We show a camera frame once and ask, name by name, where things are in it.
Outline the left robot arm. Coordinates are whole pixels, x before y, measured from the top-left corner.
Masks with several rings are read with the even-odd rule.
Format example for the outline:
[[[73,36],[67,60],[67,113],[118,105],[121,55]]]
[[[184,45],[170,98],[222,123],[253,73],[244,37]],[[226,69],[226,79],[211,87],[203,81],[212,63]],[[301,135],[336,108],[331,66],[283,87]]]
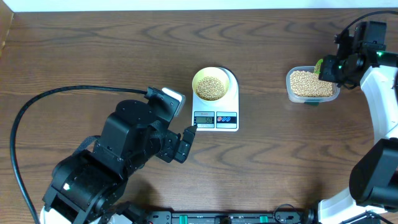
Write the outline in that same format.
[[[86,138],[57,164],[43,200],[42,223],[105,221],[123,195],[129,177],[151,157],[169,163],[187,160],[196,126],[182,134],[169,130],[185,96],[169,88],[148,88],[146,103],[124,100],[105,121],[99,136]]]

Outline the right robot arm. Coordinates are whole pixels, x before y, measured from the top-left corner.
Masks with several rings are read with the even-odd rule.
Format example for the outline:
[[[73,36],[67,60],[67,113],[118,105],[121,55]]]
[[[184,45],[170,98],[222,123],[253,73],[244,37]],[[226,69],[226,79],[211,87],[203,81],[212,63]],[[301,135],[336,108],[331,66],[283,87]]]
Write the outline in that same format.
[[[336,55],[323,58],[319,79],[338,87],[360,87],[373,124],[374,145],[354,166],[349,185],[320,201],[317,223],[358,223],[397,211],[397,54],[386,51],[387,25],[360,22],[335,37]]]

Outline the green plastic measuring scoop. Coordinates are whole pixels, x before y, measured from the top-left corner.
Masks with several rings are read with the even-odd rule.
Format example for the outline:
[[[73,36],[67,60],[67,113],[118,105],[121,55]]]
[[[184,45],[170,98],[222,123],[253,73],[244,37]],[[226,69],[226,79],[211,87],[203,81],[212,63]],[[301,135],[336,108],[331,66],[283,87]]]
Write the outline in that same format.
[[[321,58],[321,59],[316,63],[316,65],[314,66],[314,71],[313,71],[314,73],[316,73],[316,74],[319,74],[319,73],[320,73],[322,63],[323,63],[323,59]]]

